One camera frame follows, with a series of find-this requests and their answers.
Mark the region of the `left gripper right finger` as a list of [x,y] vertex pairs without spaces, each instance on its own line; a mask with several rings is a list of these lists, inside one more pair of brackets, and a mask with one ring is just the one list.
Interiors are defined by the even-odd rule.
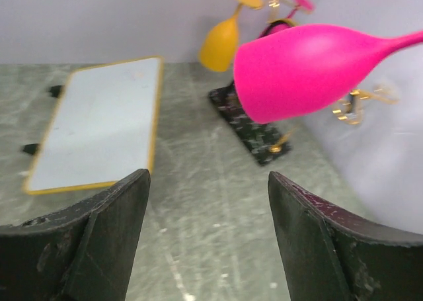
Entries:
[[291,300],[422,300],[422,235],[362,218],[275,171],[268,195]]

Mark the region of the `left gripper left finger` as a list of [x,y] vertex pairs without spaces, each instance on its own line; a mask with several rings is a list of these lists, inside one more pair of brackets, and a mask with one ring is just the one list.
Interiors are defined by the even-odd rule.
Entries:
[[72,206],[1,226],[1,299],[124,300],[150,183],[139,169]]

